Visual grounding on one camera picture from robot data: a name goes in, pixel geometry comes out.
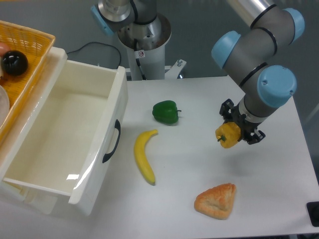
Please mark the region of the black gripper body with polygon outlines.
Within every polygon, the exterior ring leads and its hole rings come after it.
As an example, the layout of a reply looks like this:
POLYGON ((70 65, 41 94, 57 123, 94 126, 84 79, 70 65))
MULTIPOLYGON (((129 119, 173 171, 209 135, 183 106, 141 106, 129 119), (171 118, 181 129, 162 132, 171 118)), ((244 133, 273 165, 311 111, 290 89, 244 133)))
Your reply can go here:
POLYGON ((235 122, 241 129, 243 135, 252 135, 257 128, 257 124, 248 121, 246 114, 240 114, 239 107, 234 107, 230 110, 232 121, 235 122))

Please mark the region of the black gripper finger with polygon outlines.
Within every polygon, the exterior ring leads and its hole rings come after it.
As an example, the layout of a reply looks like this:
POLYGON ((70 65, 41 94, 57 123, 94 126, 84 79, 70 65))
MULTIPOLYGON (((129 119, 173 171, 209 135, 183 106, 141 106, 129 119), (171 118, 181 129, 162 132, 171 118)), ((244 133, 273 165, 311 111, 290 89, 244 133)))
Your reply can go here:
POLYGON ((219 114, 222 116, 224 122, 233 122, 232 113, 234 109, 235 106, 231 99, 227 99, 222 103, 219 114))
POLYGON ((265 137, 266 135, 261 130, 258 130, 258 129, 254 129, 252 132, 245 130, 243 134, 243 140, 247 142, 249 145, 259 143, 265 137))

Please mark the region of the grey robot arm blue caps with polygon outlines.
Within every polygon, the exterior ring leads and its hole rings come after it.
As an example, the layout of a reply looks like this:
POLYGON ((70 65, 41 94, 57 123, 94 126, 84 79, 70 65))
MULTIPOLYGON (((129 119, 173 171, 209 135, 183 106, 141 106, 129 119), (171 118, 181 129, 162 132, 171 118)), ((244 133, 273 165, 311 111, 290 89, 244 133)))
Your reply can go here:
MULTIPOLYGON (((221 146, 240 141, 260 142, 258 126, 295 93, 294 74, 267 59, 279 48, 295 42, 305 21, 295 9, 280 9, 271 0, 231 0, 229 5, 250 27, 241 36, 230 31, 217 40, 211 56, 243 90, 238 104, 226 100, 220 108, 224 119, 215 135, 221 146)), ((161 80, 173 76, 165 70, 165 45, 171 36, 169 21, 158 13, 154 0, 101 0, 91 13, 106 35, 117 34, 126 47, 133 80, 161 80)))

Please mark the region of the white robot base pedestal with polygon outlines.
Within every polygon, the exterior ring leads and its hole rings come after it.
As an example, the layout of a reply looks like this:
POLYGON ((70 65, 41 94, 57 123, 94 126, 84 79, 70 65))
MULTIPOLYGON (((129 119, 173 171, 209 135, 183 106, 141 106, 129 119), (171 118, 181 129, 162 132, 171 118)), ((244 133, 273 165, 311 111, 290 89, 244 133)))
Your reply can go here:
POLYGON ((131 23, 118 31, 127 51, 132 81, 182 78, 185 60, 178 59, 171 66, 165 64, 165 46, 170 37, 170 22, 160 13, 149 24, 131 23))

